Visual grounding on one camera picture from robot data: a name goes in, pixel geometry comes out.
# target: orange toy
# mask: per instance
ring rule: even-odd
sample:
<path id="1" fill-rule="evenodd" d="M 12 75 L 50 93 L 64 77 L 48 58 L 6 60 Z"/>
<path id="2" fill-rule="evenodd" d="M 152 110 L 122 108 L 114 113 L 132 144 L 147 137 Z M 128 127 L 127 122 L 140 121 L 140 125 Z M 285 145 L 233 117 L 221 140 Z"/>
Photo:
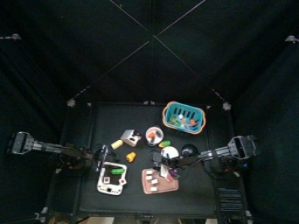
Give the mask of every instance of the orange toy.
<path id="1" fill-rule="evenodd" d="M 191 125 L 195 125 L 197 122 L 191 119 L 191 120 L 190 120 L 190 124 L 191 124 Z"/>
<path id="2" fill-rule="evenodd" d="M 126 155 L 126 160 L 128 163 L 132 163 L 135 158 L 136 158 L 136 154 L 134 152 L 131 152 Z"/>
<path id="3" fill-rule="evenodd" d="M 155 133 L 151 132 L 151 133 L 148 134 L 148 138 L 154 138 L 154 137 L 155 137 Z"/>

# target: black table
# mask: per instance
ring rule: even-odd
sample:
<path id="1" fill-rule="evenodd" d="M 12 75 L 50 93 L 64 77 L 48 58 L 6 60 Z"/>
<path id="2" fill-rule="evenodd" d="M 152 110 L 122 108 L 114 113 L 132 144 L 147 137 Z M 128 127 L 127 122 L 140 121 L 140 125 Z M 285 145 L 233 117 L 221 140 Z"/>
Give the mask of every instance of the black table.
<path id="1" fill-rule="evenodd" d="M 92 106 L 78 106 L 70 109 L 62 142 L 74 142 L 78 146 L 92 148 L 99 143 L 112 144 L 126 130 L 136 130 L 144 135 L 147 129 L 158 125 L 163 130 L 165 139 L 173 142 L 178 150 L 186 144 L 194 144 L 199 151 L 223 147 L 234 137 L 230 112 L 221 105 L 199 107 L 206 112 L 207 126 L 199 135 L 193 135 L 165 127 L 162 116 L 165 105 L 94 103 Z M 148 158 L 152 149 L 160 148 L 148 146 L 146 137 L 138 142 L 136 147 L 124 143 L 116 149 L 120 156 L 119 163 L 127 166 L 127 184 L 119 196 L 98 191 L 99 173 L 95 164 L 84 175 L 72 175 L 68 172 L 56 174 L 48 200 L 51 214 L 187 219 L 219 217 L 218 191 L 223 184 L 215 185 L 215 180 L 202 169 L 202 164 L 179 170 L 182 179 L 178 191 L 144 194 L 142 171 L 154 167 Z M 136 154 L 134 163 L 126 160 L 130 152 Z M 242 179 L 233 176 L 231 178 L 234 189 L 239 189 L 243 193 Z"/>

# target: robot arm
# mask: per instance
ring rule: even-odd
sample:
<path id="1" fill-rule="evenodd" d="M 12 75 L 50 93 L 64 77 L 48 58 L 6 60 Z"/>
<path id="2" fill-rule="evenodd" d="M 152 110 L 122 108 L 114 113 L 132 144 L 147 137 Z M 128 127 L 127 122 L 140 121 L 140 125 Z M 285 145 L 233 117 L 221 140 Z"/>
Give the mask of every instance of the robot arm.
<path id="1" fill-rule="evenodd" d="M 12 136 L 8 144 L 8 153 L 24 155 L 30 151 L 43 151 L 60 154 L 60 156 L 66 157 L 62 159 L 62 162 L 71 169 L 78 170 L 80 168 L 91 167 L 94 155 L 88 150 L 36 141 L 30 133 L 20 131 Z"/>
<path id="2" fill-rule="evenodd" d="M 229 145 L 215 150 L 206 150 L 198 156 L 163 158 L 163 164 L 171 169 L 182 168 L 203 162 L 217 173 L 234 172 L 247 166 L 247 160 L 257 156 L 257 138 L 254 136 L 235 136 Z"/>

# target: teal basket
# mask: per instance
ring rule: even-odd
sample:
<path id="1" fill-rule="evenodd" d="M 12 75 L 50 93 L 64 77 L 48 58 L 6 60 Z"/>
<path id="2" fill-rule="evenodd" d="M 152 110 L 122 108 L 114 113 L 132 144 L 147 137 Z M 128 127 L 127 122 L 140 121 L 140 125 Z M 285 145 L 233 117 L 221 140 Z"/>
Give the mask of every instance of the teal basket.
<path id="1" fill-rule="evenodd" d="M 205 111 L 178 101 L 171 101 L 163 109 L 163 124 L 171 129 L 198 135 L 206 126 Z"/>

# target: pink tray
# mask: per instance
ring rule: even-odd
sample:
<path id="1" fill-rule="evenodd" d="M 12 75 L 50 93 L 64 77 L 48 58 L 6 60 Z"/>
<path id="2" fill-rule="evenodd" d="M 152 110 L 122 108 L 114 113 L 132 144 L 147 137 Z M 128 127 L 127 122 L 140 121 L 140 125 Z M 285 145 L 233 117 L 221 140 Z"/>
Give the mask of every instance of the pink tray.
<path id="1" fill-rule="evenodd" d="M 158 184 L 152 185 L 152 180 L 146 179 L 146 176 L 147 176 L 146 171 L 154 171 L 154 174 L 148 175 L 148 176 L 154 176 L 154 179 L 158 179 Z M 174 178 L 160 177 L 159 172 L 154 169 L 143 170 L 142 180 L 143 180 L 143 187 L 144 187 L 146 194 L 167 193 L 171 191 L 177 191 L 179 189 L 179 181 Z M 156 186 L 156 188 L 158 188 L 156 192 L 151 192 L 152 186 Z"/>

